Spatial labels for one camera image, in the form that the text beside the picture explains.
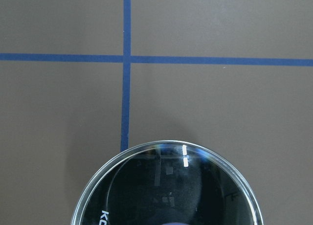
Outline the glass lid with blue knob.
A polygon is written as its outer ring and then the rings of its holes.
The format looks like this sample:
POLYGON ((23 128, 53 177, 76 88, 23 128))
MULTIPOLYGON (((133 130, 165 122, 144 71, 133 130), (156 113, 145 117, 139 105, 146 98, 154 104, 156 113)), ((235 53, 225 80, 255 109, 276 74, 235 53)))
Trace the glass lid with blue knob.
POLYGON ((160 140, 127 149, 87 183, 73 225, 261 225, 243 175, 197 144, 160 140))

